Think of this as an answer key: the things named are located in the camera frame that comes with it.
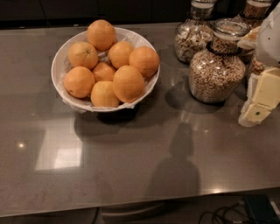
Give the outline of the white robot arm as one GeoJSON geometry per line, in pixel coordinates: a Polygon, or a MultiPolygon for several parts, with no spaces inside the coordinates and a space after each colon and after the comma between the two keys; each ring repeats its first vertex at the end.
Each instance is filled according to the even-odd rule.
{"type": "Polygon", "coordinates": [[[247,100],[238,119],[244,127],[261,124],[280,103],[280,2],[260,26],[255,55],[267,68],[248,80],[247,100]]]}

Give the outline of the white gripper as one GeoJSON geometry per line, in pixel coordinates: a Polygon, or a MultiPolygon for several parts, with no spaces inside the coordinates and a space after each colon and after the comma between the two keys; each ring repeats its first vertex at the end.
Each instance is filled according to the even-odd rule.
{"type": "Polygon", "coordinates": [[[243,127],[254,127],[265,120],[280,103],[280,69],[273,67],[248,79],[247,100],[238,123],[243,127]]]}

